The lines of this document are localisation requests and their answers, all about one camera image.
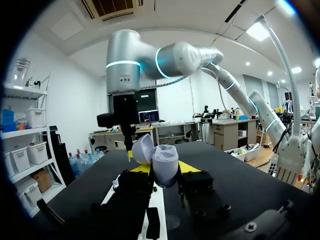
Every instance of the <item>desk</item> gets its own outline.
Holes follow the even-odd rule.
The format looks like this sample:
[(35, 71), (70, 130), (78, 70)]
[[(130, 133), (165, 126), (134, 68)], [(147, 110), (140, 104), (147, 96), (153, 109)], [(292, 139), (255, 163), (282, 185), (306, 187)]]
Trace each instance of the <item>desk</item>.
[[(148, 126), (148, 127), (140, 127), (139, 129), (136, 129), (136, 133), (148, 133), (151, 136), (152, 141), (154, 141), (154, 134), (153, 134), (154, 127), (153, 126)], [(94, 153), (94, 147), (92, 146), (90, 139), (95, 137), (95, 136), (112, 136), (112, 135), (122, 135), (122, 131), (103, 131), (103, 132), (91, 132), (89, 133), (89, 144), (91, 147), (91, 152)]]
[[(213, 224), (210, 231), (239, 227), (268, 209), (278, 210), (288, 199), (293, 201), (293, 212), (298, 217), (305, 212), (305, 206), (312, 197), (204, 142), (192, 141), (175, 146), (180, 160), (212, 175), (217, 194), (232, 206), (229, 219)], [(138, 165), (136, 161), (128, 162), (125, 150), (110, 151), (48, 205), (65, 220), (81, 218), (90, 213), (91, 203), (103, 201), (118, 174)], [(165, 188), (163, 197), (166, 225), (170, 226), (168, 239), (198, 239), (192, 228), (191, 216), (181, 206), (177, 184)], [(33, 219), (42, 230), (53, 229), (41, 212)]]
[[(156, 143), (157, 145), (164, 144), (164, 141), (167, 141), (169, 139), (174, 138), (174, 140), (177, 140), (177, 138), (186, 138), (186, 133), (190, 130), (192, 130), (192, 141), (197, 140), (198, 136), (198, 130), (195, 122), (177, 122), (177, 123), (171, 123), (167, 125), (154, 125), (155, 128), (155, 136), (156, 136)], [(181, 133), (174, 136), (164, 136), (166, 133), (173, 132), (173, 133)]]
[[(256, 121), (258, 119), (220, 119), (209, 128), (208, 143), (220, 150), (230, 150), (257, 142)], [(246, 137), (238, 136), (238, 130), (246, 130)]]

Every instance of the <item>plastic storage bin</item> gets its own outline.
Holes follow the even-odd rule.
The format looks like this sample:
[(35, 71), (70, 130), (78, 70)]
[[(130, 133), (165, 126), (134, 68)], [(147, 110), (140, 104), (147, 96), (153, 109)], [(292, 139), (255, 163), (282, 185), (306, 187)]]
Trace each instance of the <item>plastic storage bin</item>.
[(234, 149), (230, 149), (230, 150), (227, 150), (227, 151), (224, 151), (225, 153), (229, 153), (231, 151), (234, 151), (234, 152), (243, 152), (242, 154), (240, 155), (237, 155), (237, 156), (233, 156), (239, 160), (241, 160), (242, 162), (245, 160), (245, 157), (246, 157), (246, 154), (247, 154), (247, 151), (244, 150), (244, 149), (241, 149), (241, 148), (234, 148)]
[(34, 145), (27, 146), (28, 158), (31, 163), (41, 164), (48, 160), (46, 141), (33, 142)]
[(26, 195), (23, 189), (18, 190), (18, 198), (22, 206), (28, 213), (30, 213), (33, 210), (33, 207), (35, 207), (35, 206), (31, 206), (30, 202), (26, 198)]
[(246, 151), (246, 155), (245, 155), (244, 160), (246, 162), (249, 162), (249, 161), (257, 158), (258, 153), (259, 153), (258, 150), (259, 150), (260, 146), (257, 149), (251, 150), (251, 151), (246, 150), (246, 146), (242, 146), (240, 148)]
[(2, 111), (2, 118), (14, 118), (15, 116), (15, 112), (14, 111), (10, 111), (8, 109), (3, 109)]
[(2, 125), (2, 132), (3, 133), (13, 132), (16, 130), (17, 130), (17, 125), (15, 122)]
[(27, 147), (19, 148), (11, 151), (14, 163), (19, 172), (30, 168), (30, 163), (27, 155)]
[(46, 126), (46, 110), (41, 108), (30, 108), (25, 113), (27, 124), (35, 128), (43, 128)]
[(12, 177), (13, 175), (15, 175), (15, 172), (14, 172), (14, 169), (12, 167), (11, 158), (10, 158), (10, 152), (5, 153), (4, 155), (5, 155), (4, 162), (5, 162), (6, 169), (8, 171), (8, 176)]
[(2, 118), (2, 124), (12, 124), (14, 122), (13, 117), (3, 117)]
[(37, 201), (42, 199), (42, 194), (38, 187), (38, 183), (30, 176), (26, 176), (22, 180), (20, 180), (17, 184), (17, 189), (19, 191), (23, 191), (27, 200), (30, 200), (30, 203), (33, 206), (37, 206)]

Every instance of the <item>cable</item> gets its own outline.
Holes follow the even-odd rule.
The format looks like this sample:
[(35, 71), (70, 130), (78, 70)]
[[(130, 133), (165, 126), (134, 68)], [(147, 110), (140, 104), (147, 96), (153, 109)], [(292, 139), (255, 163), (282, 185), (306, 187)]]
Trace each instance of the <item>cable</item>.
[(161, 88), (161, 87), (169, 86), (169, 85), (175, 84), (177, 82), (180, 82), (181, 80), (185, 79), (186, 77), (188, 77), (188, 76), (183, 76), (183, 77), (178, 78), (177, 80), (174, 80), (174, 81), (171, 81), (168, 83), (164, 83), (164, 84), (160, 84), (160, 85), (143, 86), (143, 87), (140, 87), (140, 90), (154, 89), (154, 88)]
[(191, 89), (192, 109), (193, 109), (193, 114), (195, 114), (194, 94), (192, 92), (191, 75), (189, 75), (189, 83), (190, 83), (190, 89)]
[(279, 148), (279, 145), (280, 145), (282, 139), (284, 138), (284, 136), (286, 135), (286, 133), (287, 133), (287, 132), (289, 131), (289, 129), (291, 128), (291, 125), (292, 125), (292, 122), (290, 122), (289, 126), (283, 131), (283, 133), (282, 133), (279, 141), (278, 141), (278, 142), (276, 143), (276, 145), (274, 146), (274, 148), (273, 148), (272, 151), (273, 151), (275, 154), (276, 154), (277, 151), (278, 151), (278, 148)]
[(228, 26), (228, 28), (227, 28), (222, 34), (219, 34), (218, 37), (216, 37), (216, 38), (213, 39), (213, 41), (212, 41), (211, 45), (209, 46), (209, 48), (211, 48), (211, 46), (214, 44), (215, 41), (217, 41), (218, 38), (220, 38), (223, 34), (226, 33), (226, 31), (228, 31), (228, 29), (231, 27), (231, 25), (234, 23), (234, 20), (236, 19), (237, 13), (238, 13), (238, 12), (235, 13), (235, 15), (234, 15), (234, 17), (233, 17), (233, 19), (232, 19), (232, 22), (230, 23), (230, 25)]
[(220, 92), (220, 97), (221, 97), (222, 105), (223, 105), (223, 107), (224, 107), (224, 110), (226, 110), (226, 111), (228, 112), (228, 110), (227, 110), (227, 108), (226, 108), (226, 106), (225, 106), (225, 103), (224, 103), (224, 99), (222, 98), (222, 93), (221, 93), (221, 88), (220, 88), (220, 82), (217, 81), (217, 83), (218, 83), (218, 87), (219, 87), (219, 92)]

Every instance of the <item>monitor screen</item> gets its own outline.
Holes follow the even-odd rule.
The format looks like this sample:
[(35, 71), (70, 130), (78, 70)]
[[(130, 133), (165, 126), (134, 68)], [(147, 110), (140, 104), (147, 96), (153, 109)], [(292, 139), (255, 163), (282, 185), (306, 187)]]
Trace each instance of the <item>monitor screen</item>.
[(159, 110), (140, 111), (139, 120), (141, 124), (159, 122)]

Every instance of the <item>white box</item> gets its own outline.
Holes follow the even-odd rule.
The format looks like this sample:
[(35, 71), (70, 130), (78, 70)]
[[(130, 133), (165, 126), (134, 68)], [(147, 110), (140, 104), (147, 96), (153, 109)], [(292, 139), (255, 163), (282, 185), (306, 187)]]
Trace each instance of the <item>white box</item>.
[(220, 115), (220, 119), (229, 119), (230, 118), (230, 113), (223, 113)]
[(14, 169), (12, 167), (12, 163), (11, 163), (11, 157), (10, 157), (10, 152), (7, 152), (5, 155), (5, 166), (6, 169), (8, 171), (8, 177), (12, 177), (13, 175), (15, 175)]
[(27, 146), (28, 158), (31, 163), (41, 164), (48, 160), (46, 141), (43, 141), (37, 145)]
[(14, 163), (19, 172), (30, 168), (30, 163), (27, 155), (27, 147), (19, 148), (11, 151)]
[(30, 202), (27, 200), (25, 192), (23, 191), (23, 189), (20, 189), (18, 191), (18, 198), (19, 198), (20, 202), (22, 203), (22, 206), (24, 207), (24, 209), (28, 213), (30, 213), (33, 210), (33, 208), (35, 207), (35, 206), (33, 206), (33, 204), (30, 204)]
[[(249, 145), (249, 147), (253, 147), (254, 145), (256, 145), (256, 144), (248, 144)], [(246, 146), (242, 146), (242, 147), (240, 147), (241, 149), (243, 149), (243, 150), (246, 150)], [(248, 151), (248, 150), (246, 150), (246, 155), (245, 155), (245, 158), (244, 158), (244, 160), (246, 161), (246, 162), (249, 162), (249, 161), (251, 161), (251, 160), (253, 160), (253, 159), (256, 159), (257, 157), (258, 157), (258, 150), (259, 150), (259, 148), (260, 148), (260, 146), (257, 148), (257, 149), (255, 149), (255, 150), (251, 150), (251, 151)]]
[(232, 157), (235, 157), (236, 159), (239, 159), (241, 160), (242, 162), (245, 160), (245, 157), (246, 157), (246, 154), (247, 154), (247, 151), (244, 150), (244, 149), (241, 149), (241, 148), (234, 148), (234, 149), (230, 149), (230, 150), (227, 150), (227, 151), (224, 151), (225, 153), (229, 153), (231, 151), (234, 151), (234, 152), (243, 152), (242, 154), (240, 155), (237, 155), (237, 156), (233, 156), (231, 155)]
[(41, 108), (30, 108), (25, 113), (27, 124), (35, 128), (43, 128), (46, 126), (46, 110)]
[(18, 192), (23, 191), (26, 199), (32, 204), (37, 206), (37, 201), (42, 199), (42, 194), (38, 187), (38, 183), (30, 176), (26, 176), (16, 184)]

